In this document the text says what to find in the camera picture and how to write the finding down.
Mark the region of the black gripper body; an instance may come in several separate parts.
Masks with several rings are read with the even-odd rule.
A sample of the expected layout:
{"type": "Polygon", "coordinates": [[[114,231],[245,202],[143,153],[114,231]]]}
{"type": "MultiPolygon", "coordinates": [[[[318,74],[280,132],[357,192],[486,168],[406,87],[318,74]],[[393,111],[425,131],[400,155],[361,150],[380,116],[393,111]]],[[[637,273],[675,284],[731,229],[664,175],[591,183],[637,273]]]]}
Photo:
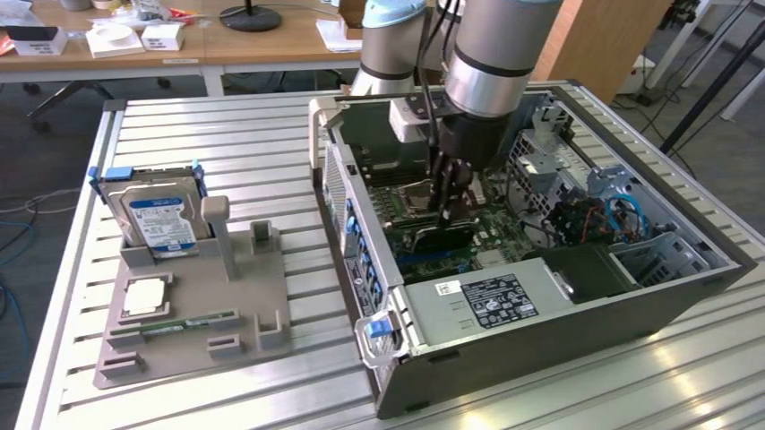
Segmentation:
{"type": "Polygon", "coordinates": [[[488,168],[505,138],[509,116],[486,118],[468,114],[442,118],[440,151],[473,168],[488,168]]]}

